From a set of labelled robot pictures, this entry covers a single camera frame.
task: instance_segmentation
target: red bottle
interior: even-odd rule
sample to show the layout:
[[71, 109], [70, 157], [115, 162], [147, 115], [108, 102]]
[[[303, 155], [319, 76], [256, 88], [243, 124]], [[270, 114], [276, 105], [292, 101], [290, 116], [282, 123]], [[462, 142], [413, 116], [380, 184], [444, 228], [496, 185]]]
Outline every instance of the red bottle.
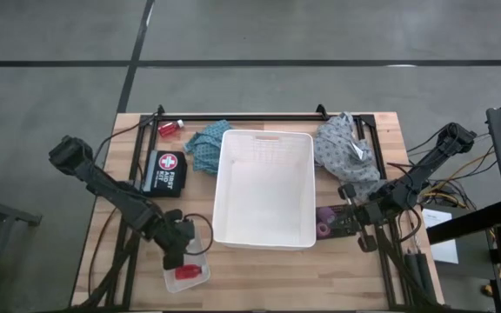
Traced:
[[202, 268], [195, 264], [187, 264], [175, 269], [175, 279], [191, 279], [202, 274]]
[[168, 135], [173, 134], [176, 130], [183, 128], [184, 124], [182, 120], [178, 120], [176, 122], [171, 122], [164, 124], [162, 126], [159, 126], [157, 128], [157, 131], [160, 133], [161, 137], [166, 137]]

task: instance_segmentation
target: gray concrete floor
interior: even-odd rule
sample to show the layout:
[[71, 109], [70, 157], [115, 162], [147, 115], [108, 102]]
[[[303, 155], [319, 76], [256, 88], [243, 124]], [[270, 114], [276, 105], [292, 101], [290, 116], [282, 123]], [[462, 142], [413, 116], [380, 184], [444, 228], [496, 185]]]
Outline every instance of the gray concrete floor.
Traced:
[[[0, 60], [128, 60], [144, 0], [0, 0]], [[158, 0], [141, 59], [501, 59], [501, 0]], [[0, 68], [0, 201], [42, 213], [0, 266], [0, 311], [64, 308], [93, 196], [47, 161], [65, 134], [109, 135], [126, 68]], [[412, 147], [448, 122], [487, 131], [501, 67], [139, 69], [127, 111], [397, 111]], [[450, 175], [490, 141], [453, 157]], [[480, 207], [501, 199], [496, 168], [464, 180]], [[454, 307], [486, 310], [483, 281], [440, 277]]]

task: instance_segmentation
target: purple tape roll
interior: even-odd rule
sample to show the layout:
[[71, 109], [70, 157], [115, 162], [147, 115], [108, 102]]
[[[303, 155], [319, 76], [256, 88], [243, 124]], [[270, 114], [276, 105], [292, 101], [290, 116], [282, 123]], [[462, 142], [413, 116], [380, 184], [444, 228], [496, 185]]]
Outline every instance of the purple tape roll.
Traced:
[[331, 209], [331, 207], [322, 207], [317, 211], [318, 218], [329, 225], [336, 219], [336, 213]]
[[331, 233], [330, 227], [326, 225], [325, 223], [318, 223], [317, 224], [317, 236], [318, 237], [326, 237]]

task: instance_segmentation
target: black first aid kit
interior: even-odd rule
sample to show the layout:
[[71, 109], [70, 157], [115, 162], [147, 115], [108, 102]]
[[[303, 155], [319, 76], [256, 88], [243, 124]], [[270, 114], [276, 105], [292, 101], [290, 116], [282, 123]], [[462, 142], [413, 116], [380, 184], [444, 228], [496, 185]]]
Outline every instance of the black first aid kit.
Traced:
[[150, 153], [143, 194], [180, 197], [186, 177], [187, 161], [183, 152], [153, 150]]

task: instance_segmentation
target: butcher block tabletop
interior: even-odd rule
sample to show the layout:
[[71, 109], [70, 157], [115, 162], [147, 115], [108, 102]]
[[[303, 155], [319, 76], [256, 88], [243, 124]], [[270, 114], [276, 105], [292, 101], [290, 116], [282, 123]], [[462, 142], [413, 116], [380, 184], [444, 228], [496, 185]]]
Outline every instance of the butcher block tabletop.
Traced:
[[[385, 163], [407, 163], [404, 139], [397, 113], [373, 112], [377, 134]], [[113, 133], [139, 122], [140, 114], [118, 114]], [[183, 151], [195, 132], [203, 130], [213, 121], [184, 122], [184, 127], [169, 137], [157, 139], [158, 150]], [[309, 133], [313, 137], [316, 121], [251, 121], [230, 122], [234, 129], [278, 130]], [[149, 133], [144, 136], [140, 164], [144, 166], [145, 149]], [[137, 136], [137, 128], [113, 137], [105, 160], [104, 170], [116, 180], [128, 180], [130, 164]], [[179, 198], [152, 199], [163, 210], [181, 209], [184, 214], [199, 213], [212, 220], [216, 177], [192, 169], [193, 157], [187, 156], [185, 188]], [[398, 169], [385, 167], [388, 179], [403, 175]], [[342, 204], [337, 194], [338, 180], [322, 168], [316, 169], [317, 206]], [[114, 206], [99, 197], [93, 210], [83, 257], [71, 305], [80, 304], [88, 297], [90, 260], [97, 239]], [[111, 266], [119, 229], [118, 210], [111, 217], [97, 252], [92, 271], [91, 289], [97, 287]], [[206, 223], [195, 219], [201, 232], [203, 245], [210, 240]], [[402, 231], [411, 227], [406, 218]], [[437, 300], [443, 303], [442, 290], [425, 227], [417, 234], [421, 250], [427, 255]], [[411, 248], [411, 240], [403, 244]], [[141, 241], [138, 251], [136, 275], [130, 302], [131, 310], [381, 310], [388, 303], [377, 251], [363, 253], [356, 237], [317, 241], [309, 249], [300, 251], [233, 249], [214, 243], [206, 253], [210, 265], [210, 280], [188, 290], [170, 293], [165, 288], [162, 270], [162, 251], [154, 242]], [[119, 277], [116, 299], [123, 296], [124, 272]], [[402, 303], [397, 270], [391, 265], [391, 275], [397, 302]]]

